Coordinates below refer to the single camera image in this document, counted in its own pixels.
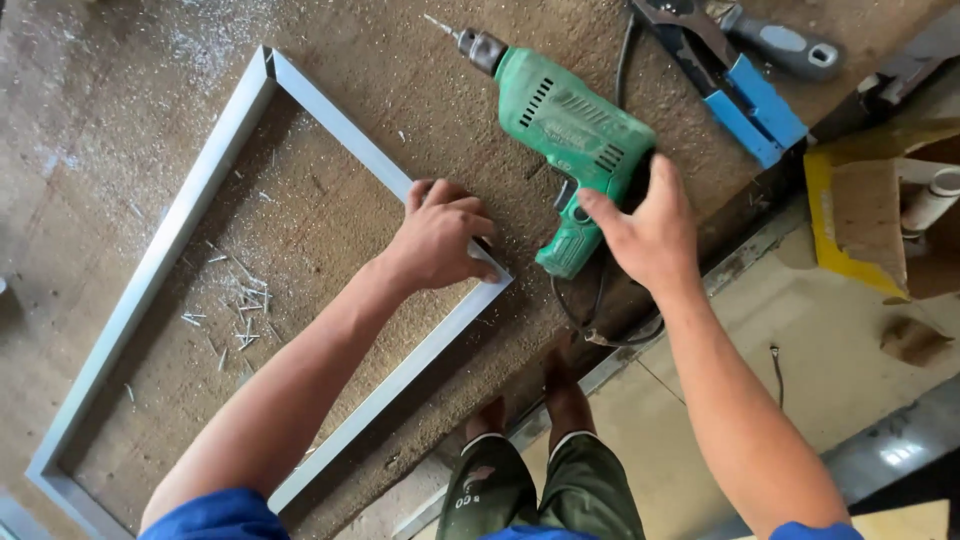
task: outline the foot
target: foot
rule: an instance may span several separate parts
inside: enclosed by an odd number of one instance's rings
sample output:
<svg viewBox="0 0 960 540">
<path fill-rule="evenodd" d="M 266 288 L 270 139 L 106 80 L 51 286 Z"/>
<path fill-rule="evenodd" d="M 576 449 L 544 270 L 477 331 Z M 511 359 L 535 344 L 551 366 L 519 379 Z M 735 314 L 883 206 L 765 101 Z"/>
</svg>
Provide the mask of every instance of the foot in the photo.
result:
<svg viewBox="0 0 960 540">
<path fill-rule="evenodd" d="M 486 433 L 500 433 L 505 431 L 507 424 L 507 406 L 503 396 L 486 404 L 479 412 L 467 421 L 467 442 Z"/>
<path fill-rule="evenodd" d="M 573 431 L 589 431 L 596 434 L 590 404 L 580 385 L 573 378 L 564 360 L 561 345 L 547 354 L 543 362 L 543 378 L 546 382 L 546 410 L 553 428 L 550 430 L 550 449 L 557 447 L 564 435 Z"/>
</svg>

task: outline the shorts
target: shorts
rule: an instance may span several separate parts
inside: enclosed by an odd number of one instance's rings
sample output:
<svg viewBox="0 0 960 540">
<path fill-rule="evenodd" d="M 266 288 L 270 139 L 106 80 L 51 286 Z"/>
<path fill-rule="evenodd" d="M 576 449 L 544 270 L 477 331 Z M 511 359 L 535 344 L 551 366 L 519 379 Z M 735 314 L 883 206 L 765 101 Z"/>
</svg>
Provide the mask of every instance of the shorts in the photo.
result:
<svg viewBox="0 0 960 540">
<path fill-rule="evenodd" d="M 620 461 L 588 431 L 574 431 L 547 461 L 543 500 L 514 445 L 496 433 L 470 441 L 446 492 L 437 540 L 473 540 L 513 525 L 643 540 Z"/>
</svg>

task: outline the blue tool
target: blue tool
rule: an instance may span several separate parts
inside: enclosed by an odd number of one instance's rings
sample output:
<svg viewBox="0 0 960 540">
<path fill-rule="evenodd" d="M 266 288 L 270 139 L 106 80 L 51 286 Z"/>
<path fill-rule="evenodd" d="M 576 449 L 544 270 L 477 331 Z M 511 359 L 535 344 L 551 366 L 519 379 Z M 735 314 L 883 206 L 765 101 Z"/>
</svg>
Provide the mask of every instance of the blue tool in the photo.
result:
<svg viewBox="0 0 960 540">
<path fill-rule="evenodd" d="M 747 57 L 736 52 L 695 0 L 632 0 L 638 18 L 704 96 L 716 120 L 766 169 L 806 136 Z"/>
</svg>

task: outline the aluminum frame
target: aluminum frame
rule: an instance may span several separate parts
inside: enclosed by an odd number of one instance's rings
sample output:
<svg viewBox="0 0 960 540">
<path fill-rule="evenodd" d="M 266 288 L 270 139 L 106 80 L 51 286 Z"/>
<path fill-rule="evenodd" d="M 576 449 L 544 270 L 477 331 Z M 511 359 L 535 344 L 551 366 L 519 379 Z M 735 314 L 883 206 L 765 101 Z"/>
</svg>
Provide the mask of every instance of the aluminum frame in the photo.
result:
<svg viewBox="0 0 960 540">
<path fill-rule="evenodd" d="M 400 201 L 412 184 L 410 178 L 292 62 L 276 49 L 262 45 L 257 48 L 27 467 L 27 478 L 93 538 L 126 540 L 133 535 L 60 469 L 60 456 L 278 86 L 313 115 Z M 475 243 L 470 243 L 469 252 L 490 262 L 499 274 L 500 282 L 477 284 L 446 315 L 317 451 L 278 487 L 269 499 L 274 512 L 279 512 L 292 501 L 513 280 Z"/>
</svg>

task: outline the electric drill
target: electric drill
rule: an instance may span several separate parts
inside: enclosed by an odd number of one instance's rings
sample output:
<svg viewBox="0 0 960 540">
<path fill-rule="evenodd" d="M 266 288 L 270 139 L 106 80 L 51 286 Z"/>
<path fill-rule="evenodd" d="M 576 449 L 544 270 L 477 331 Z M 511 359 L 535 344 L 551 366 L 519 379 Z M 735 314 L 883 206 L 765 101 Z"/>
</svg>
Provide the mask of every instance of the electric drill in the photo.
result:
<svg viewBox="0 0 960 540">
<path fill-rule="evenodd" d="M 544 55 L 508 47 L 471 28 L 449 32 L 457 39 L 460 53 L 500 85 L 503 130 L 543 154 L 565 177 L 554 203 L 560 228 L 550 244 L 537 252 L 537 262 L 551 276 L 569 280 L 603 237 L 580 208 L 577 189 L 596 189 L 620 206 L 656 136 L 646 124 L 590 91 Z"/>
</svg>

